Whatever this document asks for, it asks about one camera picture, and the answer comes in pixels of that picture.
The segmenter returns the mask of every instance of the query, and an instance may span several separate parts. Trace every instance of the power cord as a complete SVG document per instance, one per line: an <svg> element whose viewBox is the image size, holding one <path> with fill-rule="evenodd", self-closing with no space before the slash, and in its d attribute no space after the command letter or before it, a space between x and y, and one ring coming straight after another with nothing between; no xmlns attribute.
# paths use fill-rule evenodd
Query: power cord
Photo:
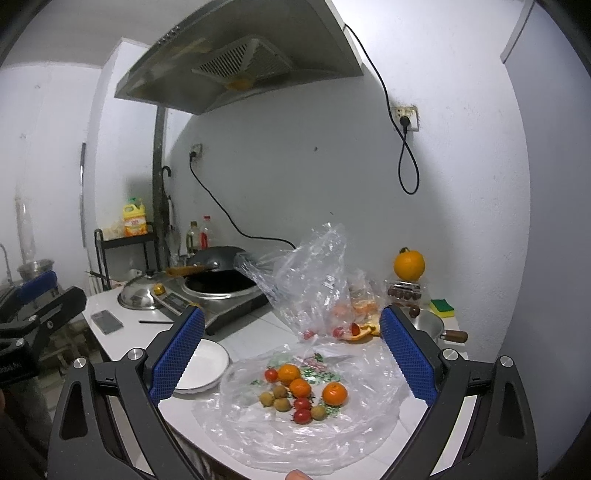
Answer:
<svg viewBox="0 0 591 480"><path fill-rule="evenodd" d="M199 184L203 187L203 190L205 190L209 194L209 196L213 199L213 201L217 203L217 206L220 207L222 209L222 211L226 214L226 216L228 217L228 220L230 220L230 223L232 224L232 226L236 229L236 231L239 234L241 234L245 238L251 238L253 240L273 240L275 242L283 242L283 243L289 245L290 247L292 247L293 249L296 248L296 246L294 244L292 244L289 240L283 240L282 238L275 238L275 237L272 237L272 236L253 236L253 235L247 235L242 230L240 230L238 228L238 225L236 225L236 223L234 223L234 220L232 220L232 217L230 216L230 214L228 213L228 211L222 206L221 203L219 203L217 201L217 198L215 198L213 196L213 193L203 184L203 182L201 180L199 180L199 178L197 177L197 175L193 171L193 159L196 158L196 157L197 157L197 153L194 152L194 151L192 151L189 154L189 170L191 170L191 173L193 174L193 177L195 177L195 180L197 180L199 182Z"/></svg>
<svg viewBox="0 0 591 480"><path fill-rule="evenodd" d="M359 46L361 47L361 50L363 50L363 53L365 54L365 56L369 60L370 65L372 66L372 68L374 69L374 72L378 76L379 82L382 84L382 88L384 90L384 95L386 96L386 107L388 108L388 116L390 117L390 122L392 122L392 125L396 129L396 132L398 133L398 136L402 139L402 151L400 152L400 158L398 159L398 181L400 182L400 186L404 190L404 193L406 193L407 195L414 195L417 192L417 190L418 190L418 184L419 184L419 182L421 180L421 176L420 176L420 173L418 171L418 165L417 165L417 161L414 158L413 151L410 149L410 147L408 146L408 144L406 142L406 137L407 137L407 133L408 133L408 126L410 125L410 120L409 120L409 118L407 116L403 116L400 119L400 123L402 124L402 128L404 130L404 133L402 133L400 131L400 129L398 128L398 125L396 125L396 122L394 121L394 116L392 115L392 110L390 108L390 97L388 95L388 89L386 88L386 84L384 83L384 80L383 80L382 76L379 74L379 70L376 68L376 66L374 65L371 57L368 55L367 50L365 50L365 47L361 43L361 40L357 36L357 33L355 33L354 30L350 26L348 26L347 24L345 24L345 26L343 27L343 31L345 30L345 28L347 28L353 34L353 36L357 40L357 43L359 43ZM403 118L405 118L408 121L408 124L407 125L404 125L402 123L402 119ZM406 189L406 187L404 186L404 183L402 182L402 177L400 175L400 167L402 165L402 157L404 155L404 149L405 148L407 149L408 154L410 155L410 158L413 161L414 170L417 173L417 184L416 184L416 186L415 186L415 188L414 188L413 191L409 191L409 190Z"/></svg>

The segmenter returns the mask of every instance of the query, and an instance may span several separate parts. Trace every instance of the pipe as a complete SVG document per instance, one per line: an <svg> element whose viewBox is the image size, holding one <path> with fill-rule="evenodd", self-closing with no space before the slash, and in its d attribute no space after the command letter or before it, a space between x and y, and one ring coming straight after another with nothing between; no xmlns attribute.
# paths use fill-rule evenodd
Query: pipe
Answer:
<svg viewBox="0 0 591 480"><path fill-rule="evenodd" d="M14 282L12 281L12 274L10 273L10 265L8 264L8 254L6 253L6 248L4 248L4 245L0 244L0 248L2 248L2 251L4 252L4 261L6 262L6 275L8 277L8 283L10 283L10 286L13 287Z"/></svg>

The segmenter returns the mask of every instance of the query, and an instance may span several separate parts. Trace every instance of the electrical outlet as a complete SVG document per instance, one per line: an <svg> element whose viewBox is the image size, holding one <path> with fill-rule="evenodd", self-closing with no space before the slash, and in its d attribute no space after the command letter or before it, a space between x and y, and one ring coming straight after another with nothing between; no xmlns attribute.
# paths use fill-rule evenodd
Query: electrical outlet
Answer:
<svg viewBox="0 0 591 480"><path fill-rule="evenodd" d="M191 145L191 153L195 153L195 160L199 160L203 156L203 144Z"/></svg>
<svg viewBox="0 0 591 480"><path fill-rule="evenodd" d="M396 124L400 127L400 118L403 116L407 116L410 120L410 125L408 129L411 132L418 132L418 109L416 106L397 106L394 108L394 118L396 119Z"/></svg>

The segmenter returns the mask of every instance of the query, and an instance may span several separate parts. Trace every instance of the blue rubber pad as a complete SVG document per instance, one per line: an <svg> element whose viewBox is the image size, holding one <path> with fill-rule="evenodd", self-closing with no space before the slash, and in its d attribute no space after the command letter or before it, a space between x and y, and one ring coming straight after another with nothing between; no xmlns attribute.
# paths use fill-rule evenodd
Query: blue rubber pad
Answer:
<svg viewBox="0 0 591 480"><path fill-rule="evenodd" d="M152 371L152 387L148 394L155 405L173 395L181 375L203 337L204 330L205 315L203 310L196 308Z"/></svg>
<svg viewBox="0 0 591 480"><path fill-rule="evenodd" d="M382 311L379 327L414 396L424 400L428 406L433 405L437 390L435 374L429 361L389 308Z"/></svg>
<svg viewBox="0 0 591 480"><path fill-rule="evenodd" d="M49 270L22 285L18 289L17 297L23 305L26 305L56 287L57 275L53 270Z"/></svg>

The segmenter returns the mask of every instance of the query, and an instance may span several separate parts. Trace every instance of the yellow sponge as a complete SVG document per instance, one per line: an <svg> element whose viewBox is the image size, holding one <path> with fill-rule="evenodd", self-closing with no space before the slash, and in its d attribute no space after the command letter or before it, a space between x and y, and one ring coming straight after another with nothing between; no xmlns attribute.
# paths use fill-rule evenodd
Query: yellow sponge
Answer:
<svg viewBox="0 0 591 480"><path fill-rule="evenodd" d="M431 300L429 306L431 307L433 313L441 319L453 317L456 314L456 311L453 309L453 307L445 300Z"/></svg>

